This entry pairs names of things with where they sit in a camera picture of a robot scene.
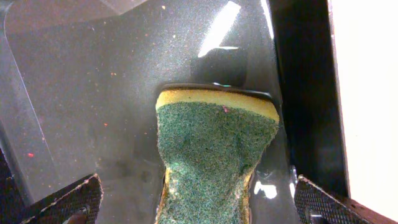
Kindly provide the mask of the green and yellow sponge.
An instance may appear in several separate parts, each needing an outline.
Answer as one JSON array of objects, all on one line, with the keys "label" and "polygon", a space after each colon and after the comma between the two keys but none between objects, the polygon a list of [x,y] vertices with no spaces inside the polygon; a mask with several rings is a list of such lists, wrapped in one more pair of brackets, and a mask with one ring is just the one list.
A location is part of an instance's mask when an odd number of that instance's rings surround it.
[{"label": "green and yellow sponge", "polygon": [[271,100],[175,88],[155,110],[165,166],[156,222],[249,223],[251,178],[279,130]]}]

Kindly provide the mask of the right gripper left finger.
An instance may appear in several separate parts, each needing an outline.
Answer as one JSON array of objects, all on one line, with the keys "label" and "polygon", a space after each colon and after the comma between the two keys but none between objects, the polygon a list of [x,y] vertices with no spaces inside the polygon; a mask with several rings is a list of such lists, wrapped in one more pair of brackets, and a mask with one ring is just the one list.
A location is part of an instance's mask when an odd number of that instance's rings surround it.
[{"label": "right gripper left finger", "polygon": [[96,223],[103,200],[98,174],[87,175],[61,190],[39,200],[18,215],[18,223],[67,223],[74,215]]}]

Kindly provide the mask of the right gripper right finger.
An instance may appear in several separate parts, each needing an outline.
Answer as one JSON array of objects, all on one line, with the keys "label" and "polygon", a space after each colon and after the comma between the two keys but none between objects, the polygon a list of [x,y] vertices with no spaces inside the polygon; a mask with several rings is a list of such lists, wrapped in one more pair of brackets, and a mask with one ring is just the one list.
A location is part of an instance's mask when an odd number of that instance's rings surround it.
[{"label": "right gripper right finger", "polygon": [[300,175],[294,203],[301,223],[395,224],[355,200],[333,195]]}]

